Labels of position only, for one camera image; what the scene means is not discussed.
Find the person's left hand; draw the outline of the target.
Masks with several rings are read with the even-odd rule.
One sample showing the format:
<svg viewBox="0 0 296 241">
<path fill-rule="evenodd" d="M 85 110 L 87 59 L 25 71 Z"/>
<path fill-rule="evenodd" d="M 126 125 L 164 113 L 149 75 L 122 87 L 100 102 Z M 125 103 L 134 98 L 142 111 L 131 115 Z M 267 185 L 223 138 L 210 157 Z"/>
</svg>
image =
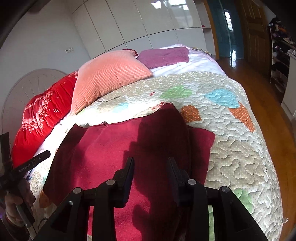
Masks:
<svg viewBox="0 0 296 241">
<path fill-rule="evenodd" d="M 21 205 L 23 203 L 23 201 L 25 201 L 27 205 L 32 207 L 34 202 L 36 201 L 36 198 L 33 195 L 31 188 L 30 188 L 30 184 L 27 180 L 22 179 L 20 181 L 18 187 L 20 189 L 20 193 L 22 195 L 22 198 L 19 196 L 16 196 L 15 194 L 8 192 L 5 195 L 4 201 L 5 201 L 5 205 L 6 205 L 6 216 L 7 216 L 8 220 L 12 224 L 21 227 L 21 226 L 24 226 L 24 224 L 23 224 L 23 220 L 22 220 L 19 212 L 17 211 L 16 206 Z"/>
</svg>

